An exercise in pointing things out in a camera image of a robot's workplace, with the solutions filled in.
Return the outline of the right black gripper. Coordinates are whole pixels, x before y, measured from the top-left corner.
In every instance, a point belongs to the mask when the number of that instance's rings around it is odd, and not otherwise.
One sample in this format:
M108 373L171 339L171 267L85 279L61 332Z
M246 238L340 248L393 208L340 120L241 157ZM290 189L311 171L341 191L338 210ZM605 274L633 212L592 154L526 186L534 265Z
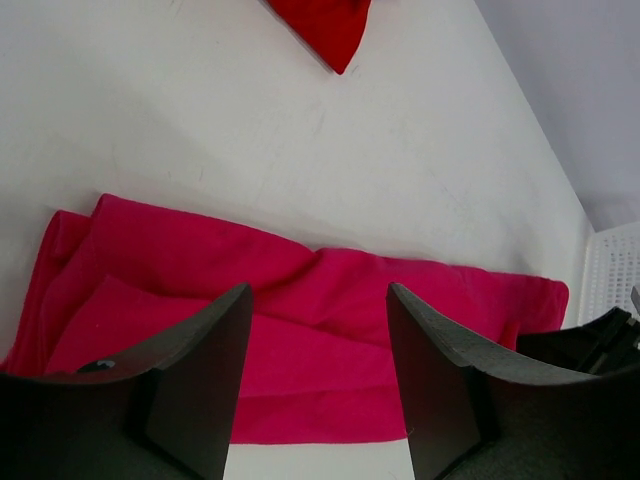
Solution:
M561 368L603 375L639 365L639 322L618 307L585 325L520 335L516 351Z

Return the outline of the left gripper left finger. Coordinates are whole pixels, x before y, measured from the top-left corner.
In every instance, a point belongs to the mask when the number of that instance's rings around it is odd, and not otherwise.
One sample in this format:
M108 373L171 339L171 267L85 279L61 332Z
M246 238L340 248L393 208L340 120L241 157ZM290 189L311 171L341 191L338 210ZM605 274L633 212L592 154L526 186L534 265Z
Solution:
M5 479L220 479L252 322L238 285L72 373L1 377Z

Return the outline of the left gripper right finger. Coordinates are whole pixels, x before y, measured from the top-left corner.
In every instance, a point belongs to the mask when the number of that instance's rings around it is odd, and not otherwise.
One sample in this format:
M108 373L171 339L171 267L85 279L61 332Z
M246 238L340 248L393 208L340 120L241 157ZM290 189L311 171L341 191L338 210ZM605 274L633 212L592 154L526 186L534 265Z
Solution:
M635 479L639 365L603 375L499 345L402 285L388 327L418 479Z

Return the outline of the magenta t shirt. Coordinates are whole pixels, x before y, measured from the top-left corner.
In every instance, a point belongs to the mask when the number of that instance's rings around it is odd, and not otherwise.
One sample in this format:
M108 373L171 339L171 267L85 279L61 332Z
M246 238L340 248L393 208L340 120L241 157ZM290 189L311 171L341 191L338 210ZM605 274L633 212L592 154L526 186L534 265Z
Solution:
M58 211L42 240L4 372L72 372L202 310L233 286L254 296L236 444L349 444L405 437L386 292L406 286L507 348L558 330L568 287L538 276L292 240L105 194Z

